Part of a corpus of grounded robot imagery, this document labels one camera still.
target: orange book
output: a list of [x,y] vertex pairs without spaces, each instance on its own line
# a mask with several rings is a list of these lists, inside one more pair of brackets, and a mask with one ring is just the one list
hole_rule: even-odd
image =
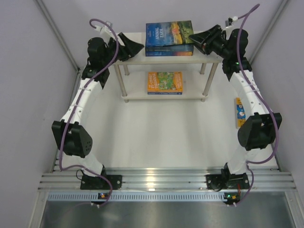
[[148,94],[181,95],[182,72],[149,72]]

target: metal grille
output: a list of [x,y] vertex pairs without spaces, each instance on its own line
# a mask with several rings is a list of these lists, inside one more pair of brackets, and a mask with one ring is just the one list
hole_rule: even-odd
[[[98,192],[51,192],[48,201],[104,201]],[[110,201],[118,202],[199,202],[225,201],[221,192],[166,193],[166,192],[113,192]]]

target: lower shelf board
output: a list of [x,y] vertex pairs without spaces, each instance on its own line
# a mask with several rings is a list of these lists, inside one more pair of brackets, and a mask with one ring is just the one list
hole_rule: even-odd
[[208,77],[198,71],[183,71],[183,92],[181,95],[148,95],[148,72],[131,72],[123,81],[127,96],[125,100],[157,100],[157,99],[204,99],[203,91]]

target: blue book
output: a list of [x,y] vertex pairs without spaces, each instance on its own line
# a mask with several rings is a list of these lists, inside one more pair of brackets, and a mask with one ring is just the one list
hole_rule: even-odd
[[190,20],[146,24],[146,56],[191,56],[191,34]]

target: shelf top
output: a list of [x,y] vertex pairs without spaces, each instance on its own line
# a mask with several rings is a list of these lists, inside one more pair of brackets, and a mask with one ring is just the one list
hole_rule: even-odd
[[[145,32],[124,33],[130,40],[145,45]],[[115,65],[139,65],[139,64],[181,64],[181,63],[220,63],[222,58],[215,53],[204,55],[194,48],[192,56],[162,56],[146,57],[144,48],[133,58],[127,61],[117,61]]]

